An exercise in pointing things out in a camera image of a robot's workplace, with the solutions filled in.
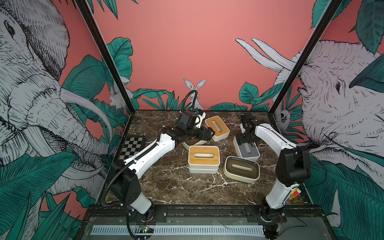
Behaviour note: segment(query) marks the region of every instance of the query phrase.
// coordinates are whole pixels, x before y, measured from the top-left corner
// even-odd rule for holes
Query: elephant eye
[[[13,38],[13,36],[15,35],[15,30],[13,29],[13,27],[11,25],[9,25],[9,22],[7,22],[6,20],[4,21],[4,25],[7,28],[11,37]]]
[[[339,94],[340,94],[340,86],[341,86],[340,82],[337,82],[335,87]]]

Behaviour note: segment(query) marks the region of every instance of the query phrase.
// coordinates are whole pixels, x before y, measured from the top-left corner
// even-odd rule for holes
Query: vent grille
[[[245,235],[264,236],[261,225],[212,226],[212,225],[156,225],[152,234],[137,233],[136,226],[131,226],[135,235]],[[124,225],[94,225],[91,235],[129,235]]]

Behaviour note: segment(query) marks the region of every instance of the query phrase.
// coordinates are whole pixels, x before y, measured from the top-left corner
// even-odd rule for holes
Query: checkerboard
[[[136,153],[144,149],[145,137],[144,136],[127,136],[124,146],[120,152],[120,160],[132,157]]]

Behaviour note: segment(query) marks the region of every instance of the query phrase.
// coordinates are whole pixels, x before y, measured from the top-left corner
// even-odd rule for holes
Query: marble table surface
[[[254,184],[239,182],[223,173],[225,159],[236,156],[233,146],[235,134],[240,132],[240,118],[236,112],[210,112],[206,118],[219,115],[230,129],[228,138],[219,142],[209,141],[205,145],[218,146],[220,167],[217,174],[192,174],[188,171],[188,151],[183,145],[177,146],[152,167],[140,179],[142,192],[156,204],[261,204],[271,191],[275,180],[277,156],[261,142],[258,145],[260,178]],[[261,121],[269,122],[266,113],[253,113]],[[146,146],[157,137],[163,125],[178,119],[177,111],[136,111],[129,129],[131,135],[145,135]],[[107,202],[117,198],[109,192]],[[287,204],[301,205],[300,196]]]

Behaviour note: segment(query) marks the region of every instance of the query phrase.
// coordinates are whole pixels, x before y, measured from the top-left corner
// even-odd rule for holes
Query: green leaf
[[[63,233],[63,235],[60,238],[60,240],[66,240],[69,237],[74,237],[75,236],[75,234],[76,234],[76,232],[78,230],[78,227],[74,227],[74,225],[79,221],[78,220],[79,217],[80,217],[80,215],[71,222],[71,225],[69,225],[69,227],[65,230],[65,232]],[[70,232],[73,231],[74,228],[75,228],[74,234],[70,235]]]
[[[160,95],[167,94],[168,96],[171,94],[167,90],[154,90],[154,89],[140,88],[133,92],[133,98],[140,98],[141,95],[144,95],[149,98],[155,98],[157,97],[157,93],[159,93]]]
[[[107,46],[120,76],[130,79],[132,74],[132,62],[129,57],[133,54],[131,40],[128,38],[115,38]]]
[[[244,83],[239,92],[240,101],[251,104],[251,100],[259,97],[259,91],[253,84]]]
[[[47,201],[48,210],[51,212],[54,210],[54,208],[57,206],[55,200],[53,199],[53,196],[49,193],[45,194],[45,199]]]
[[[68,198],[69,198],[69,195],[62,202],[60,202],[52,212],[50,212],[48,217],[37,229],[32,240],[50,239],[52,235],[55,233],[55,230],[58,227],[61,228],[59,223],[60,223],[61,216],[63,215],[64,208],[68,201]]]
[[[325,8],[328,5],[329,0],[316,0],[312,9],[312,26],[311,28],[316,27],[318,21],[320,20]]]
[[[148,101],[147,99],[144,99],[144,98],[143,98],[143,101],[144,101],[146,104],[148,104],[149,106],[151,106],[151,107],[153,107],[153,108],[155,108],[155,109],[157,109],[157,110],[163,110],[161,107],[159,107],[158,105],[154,104],[154,103],[151,102],[151,101]]]
[[[375,54],[384,35],[384,2],[368,3],[363,0],[356,22],[356,33],[365,48]]]
[[[356,31],[356,24],[353,26],[353,28],[348,33],[351,33],[353,31]]]
[[[99,5],[101,6],[101,9],[104,11],[103,3],[101,2],[101,0],[97,0],[97,2],[98,2]]]
[[[307,189],[325,215],[331,213],[338,191],[343,235],[350,239],[384,239],[384,232],[378,231],[384,225],[384,190],[375,182],[343,164],[317,161],[311,156],[311,177],[305,185],[317,185]],[[362,221],[362,216],[374,221]]]
[[[269,103],[253,106],[251,111],[259,111],[259,112],[268,112],[269,111]]]
[[[120,140],[121,140],[121,136],[119,136],[119,135],[114,135],[114,136],[112,137],[111,143],[109,144],[109,147],[108,147],[108,153],[111,153],[112,150],[113,150],[116,146],[118,146],[118,145],[120,144]]]
[[[101,64],[103,65],[105,80],[107,82],[108,89],[111,90],[111,87],[113,86],[114,80],[113,80],[112,74],[111,74],[107,64],[105,63],[104,58],[102,60],[103,61],[101,62]]]
[[[337,144],[338,146],[344,148],[346,151],[348,152],[351,152],[353,154],[356,154],[357,156],[360,156],[360,157],[364,157],[366,159],[369,159],[379,165],[381,165],[382,167],[384,167],[384,157],[382,156],[379,156],[379,155],[376,155],[376,154],[373,154],[373,153],[370,153],[370,152],[362,152],[362,151],[358,151],[358,150],[354,150],[354,149],[351,149],[351,148],[348,148],[348,147],[344,147],[340,144],[338,144],[337,142],[333,141],[332,139],[330,139],[329,137],[327,137],[331,142]]]
[[[219,103],[209,108],[212,111],[246,111],[248,108],[246,106],[238,106],[234,103]]]
[[[0,235],[12,227],[23,203],[31,196],[34,205],[43,192],[50,188],[61,174],[79,157],[61,152],[49,157],[22,155],[0,168]]]
[[[104,88],[105,82],[103,64],[91,55],[87,55],[71,70],[62,88],[83,98],[93,99]]]
[[[337,8],[336,13],[333,15],[332,19],[335,19],[339,14],[348,6],[351,0],[343,0],[340,6]]]
[[[384,93],[384,54],[357,75],[349,84],[349,88],[356,85]]]
[[[300,94],[298,93],[298,94],[292,99],[292,101],[290,101],[290,103],[289,103],[288,106],[287,106],[287,109],[289,109],[290,107],[292,107],[292,106],[296,103],[297,99],[299,99],[299,97],[300,97]]]
[[[172,106],[174,105],[175,103],[175,91],[173,91],[169,96],[168,96],[168,99],[167,99],[167,103],[166,103],[166,110],[168,108],[172,108]]]
[[[161,96],[159,95],[159,93],[157,93],[157,101],[159,102],[159,105],[160,105],[161,109],[165,110],[164,101],[161,98]]]
[[[266,99],[265,96],[264,96],[264,97],[259,97],[259,98],[254,98],[254,99],[251,100],[250,104],[251,104],[252,106],[255,106],[255,105],[258,105],[258,104],[260,104],[260,103],[265,102],[266,100],[267,100],[267,99]]]
[[[288,92],[287,92],[287,98],[285,100],[285,105],[288,106],[289,101],[291,100],[291,93],[292,93],[292,85],[289,87]]]
[[[360,173],[360,174],[362,174],[362,175],[364,175],[364,176],[366,176],[367,178],[369,178],[370,180],[373,181],[373,179],[371,178],[371,176],[368,175],[368,174],[367,174],[366,172],[364,172],[363,170],[361,170],[361,168],[359,167],[359,165],[355,168],[355,171],[358,172],[358,173]]]
[[[279,94],[283,87],[284,83],[279,83],[272,86],[270,89],[266,90],[260,97],[265,97],[265,100],[269,100]]]
[[[139,110],[139,103],[137,102],[137,99],[136,98],[131,98],[130,99],[131,103],[132,103],[132,106],[135,110]]]
[[[91,7],[91,10],[92,10],[92,13],[93,13],[93,3],[92,3],[92,0],[87,0],[88,1],[88,3],[89,3],[89,6]]]
[[[25,229],[25,224],[27,222],[30,209],[31,209],[31,195],[28,194],[28,197],[24,203],[24,207],[21,210],[12,228],[8,232],[7,238],[5,240],[21,240],[22,239],[24,229]]]
[[[351,240],[350,238],[346,237],[346,236],[342,233],[342,231],[343,231],[342,228],[339,228],[339,227],[332,227],[332,230],[333,230],[333,232],[335,233],[337,240]]]
[[[116,18],[118,18],[118,8],[116,6],[115,0],[103,0],[105,2],[105,5],[111,10],[113,15],[115,15]]]
[[[297,135],[295,133],[286,133],[286,132],[282,132],[281,133],[284,137],[288,138],[288,139],[304,139],[302,138],[300,135]]]
[[[126,121],[128,121],[128,119],[129,119],[129,117],[126,116],[124,113],[119,112],[118,109],[116,109],[116,107],[111,107],[110,105],[108,105],[104,101],[100,102],[99,99],[90,99],[90,101],[103,111],[103,113],[107,116],[109,123],[111,124],[112,128],[117,127],[117,126],[124,127],[123,123],[120,123],[121,122],[119,120],[120,118],[123,118],[123,120],[126,120]],[[104,123],[104,121],[101,119],[101,117],[99,115],[97,115],[96,113],[94,113],[93,111],[91,111],[87,108],[83,108],[83,107],[79,107],[79,108],[81,109],[81,111],[83,113],[85,113],[87,118],[89,118],[90,120],[92,120],[94,122],[100,122],[100,124],[103,127],[106,126],[106,124]]]
[[[304,133],[302,131],[300,131],[300,130],[298,130],[296,128],[293,128],[293,127],[288,127],[286,131],[287,132],[297,132],[297,133],[300,133],[300,134],[304,135]]]
[[[78,187],[74,191],[77,193],[76,200],[81,203],[82,207],[88,208],[89,205],[95,204],[96,201],[83,188]]]
[[[301,122],[292,122],[289,124],[290,127],[297,127],[297,126],[302,126],[303,124]]]

